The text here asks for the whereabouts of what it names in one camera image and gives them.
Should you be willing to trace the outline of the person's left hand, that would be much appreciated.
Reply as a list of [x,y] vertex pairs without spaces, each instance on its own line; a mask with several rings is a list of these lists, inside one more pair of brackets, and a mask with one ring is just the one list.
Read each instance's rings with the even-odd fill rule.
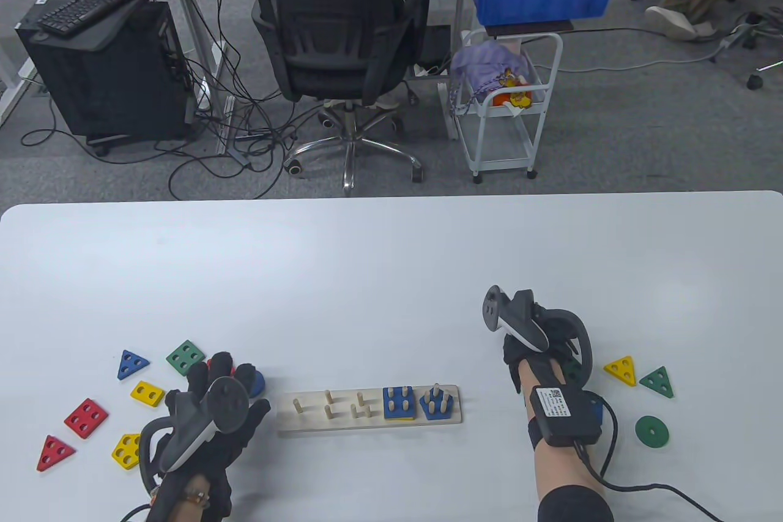
[[259,374],[252,364],[235,367],[227,352],[188,369],[187,390],[168,392],[168,415],[141,432],[139,466],[148,492],[167,474],[195,474],[206,466],[223,474],[238,460],[271,410],[269,400],[253,392]]

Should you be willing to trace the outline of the person's right hand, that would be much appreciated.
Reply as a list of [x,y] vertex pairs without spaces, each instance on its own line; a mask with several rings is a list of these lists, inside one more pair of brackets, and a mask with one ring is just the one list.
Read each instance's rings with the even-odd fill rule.
[[503,359],[508,365],[517,393],[521,393],[519,368],[526,362],[540,383],[553,383],[557,378],[554,364],[565,368],[576,362],[582,353],[591,369],[591,347],[585,324],[570,310],[546,309],[534,301],[523,305],[511,301],[512,334],[506,334]]

